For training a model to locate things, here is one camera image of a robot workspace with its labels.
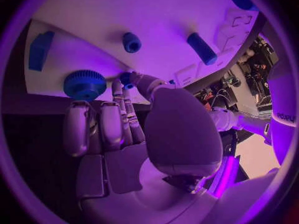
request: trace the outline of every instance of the purple light strip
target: purple light strip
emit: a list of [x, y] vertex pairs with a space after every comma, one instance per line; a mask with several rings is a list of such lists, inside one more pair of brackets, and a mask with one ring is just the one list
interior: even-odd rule
[[235, 157], [233, 157], [233, 156], [228, 157], [226, 164], [225, 164], [224, 172], [222, 174], [222, 178], [220, 179], [219, 185], [214, 193], [214, 195], [218, 198], [221, 197], [221, 195], [227, 188], [227, 185], [231, 179], [234, 162], [235, 162]]

